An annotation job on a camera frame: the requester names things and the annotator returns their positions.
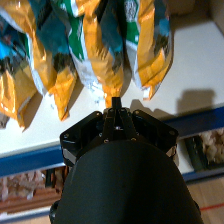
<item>plastic packaging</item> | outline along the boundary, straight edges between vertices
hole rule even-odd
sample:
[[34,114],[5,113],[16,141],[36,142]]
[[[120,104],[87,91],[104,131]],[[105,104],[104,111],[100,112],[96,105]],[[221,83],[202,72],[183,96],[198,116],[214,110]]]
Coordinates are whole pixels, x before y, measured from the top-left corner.
[[0,13],[14,28],[26,33],[35,85],[42,95],[54,96],[58,116],[65,119],[77,74],[65,26],[52,10],[50,1],[3,0]]
[[163,0],[118,0],[122,36],[136,86],[151,99],[171,61],[169,20]]
[[24,127],[23,115],[36,93],[26,60],[26,36],[0,17],[0,112]]
[[123,43],[114,0],[53,1],[67,27],[70,52],[81,82],[99,101],[119,96],[123,84]]

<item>chip bag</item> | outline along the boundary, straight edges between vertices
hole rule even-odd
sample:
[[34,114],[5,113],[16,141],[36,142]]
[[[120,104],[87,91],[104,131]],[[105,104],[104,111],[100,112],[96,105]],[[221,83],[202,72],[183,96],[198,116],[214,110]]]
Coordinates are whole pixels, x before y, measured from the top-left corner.
[[120,95],[123,84],[123,43],[114,0],[52,0],[66,24],[70,52],[81,82],[105,99]]
[[26,60],[26,36],[0,17],[0,112],[24,128],[23,115],[37,92]]
[[59,119],[64,120],[77,78],[64,24],[48,0],[2,0],[0,13],[27,34],[35,85],[42,95],[54,97]]
[[118,0],[122,36],[136,86],[151,99],[171,62],[171,38],[163,0]]

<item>screw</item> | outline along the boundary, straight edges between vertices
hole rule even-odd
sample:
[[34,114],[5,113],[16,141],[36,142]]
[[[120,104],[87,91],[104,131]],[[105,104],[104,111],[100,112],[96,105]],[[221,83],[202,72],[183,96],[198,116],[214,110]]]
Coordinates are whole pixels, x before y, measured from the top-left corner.
[[68,137],[69,137],[69,134],[68,133],[64,135],[64,138],[68,138]]
[[169,133],[170,133],[171,135],[175,135],[175,132],[174,132],[174,131],[169,131]]

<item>cardboard box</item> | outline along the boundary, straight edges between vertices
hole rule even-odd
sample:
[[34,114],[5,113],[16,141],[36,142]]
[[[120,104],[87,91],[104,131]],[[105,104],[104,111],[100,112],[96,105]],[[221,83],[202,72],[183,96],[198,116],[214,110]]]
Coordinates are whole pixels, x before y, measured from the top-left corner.
[[195,0],[167,0],[167,3],[171,14],[183,15],[193,11]]
[[210,0],[212,19],[224,34],[224,0]]

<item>blue shelf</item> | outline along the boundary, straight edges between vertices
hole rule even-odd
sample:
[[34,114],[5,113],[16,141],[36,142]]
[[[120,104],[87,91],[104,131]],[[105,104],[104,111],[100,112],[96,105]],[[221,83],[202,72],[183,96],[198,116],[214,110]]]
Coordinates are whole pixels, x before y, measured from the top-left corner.
[[61,146],[44,148],[0,159],[0,177],[37,170],[63,163]]
[[[224,127],[224,107],[178,117],[164,122],[177,129],[180,138],[184,138],[203,131]],[[44,148],[0,159],[0,177],[29,170],[58,166],[59,164],[62,165],[62,163],[63,157],[59,145]],[[199,173],[190,173],[189,175],[184,175],[184,178],[186,181],[190,181],[191,179],[196,180],[199,179],[201,175],[201,173],[200,175]]]

